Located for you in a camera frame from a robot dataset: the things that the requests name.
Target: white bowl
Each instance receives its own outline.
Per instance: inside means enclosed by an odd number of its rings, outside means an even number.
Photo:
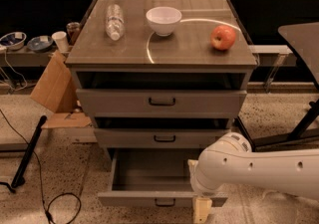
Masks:
[[[150,27],[162,37],[169,36],[181,20],[179,10],[172,7],[159,6],[147,12]]]
[[[24,46],[27,35],[23,32],[12,32],[0,38],[0,45],[9,50],[19,50]]]

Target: blue bowl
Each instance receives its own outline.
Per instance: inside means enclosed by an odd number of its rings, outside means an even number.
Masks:
[[[41,36],[32,38],[27,47],[36,53],[44,53],[49,51],[52,48],[53,39],[50,36]]]
[[[19,50],[24,46],[27,35],[23,32],[12,32],[0,38],[0,45],[9,50]]]

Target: bowl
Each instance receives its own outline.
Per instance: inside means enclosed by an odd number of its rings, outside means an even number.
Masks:
[[[181,13],[172,7],[159,6],[147,12],[150,27],[162,37],[169,36],[179,24]]]
[[[53,39],[50,36],[40,36],[32,38],[28,44],[27,47],[34,51],[35,53],[44,53],[49,51],[52,48],[53,45]]]
[[[24,46],[27,35],[23,32],[12,32],[0,38],[0,45],[9,50],[19,50]]]

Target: clear plastic bottle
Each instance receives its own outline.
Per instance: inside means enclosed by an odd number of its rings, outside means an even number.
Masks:
[[[118,41],[125,32],[123,10],[117,4],[109,5],[106,11],[106,32],[108,36]]]

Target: cup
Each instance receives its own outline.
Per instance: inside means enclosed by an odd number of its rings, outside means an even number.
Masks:
[[[79,22],[70,22],[67,24],[67,32],[70,38],[70,44],[74,45],[80,35],[81,26]]]
[[[69,43],[66,32],[58,31],[52,35],[52,39],[56,43],[60,53],[69,52]]]

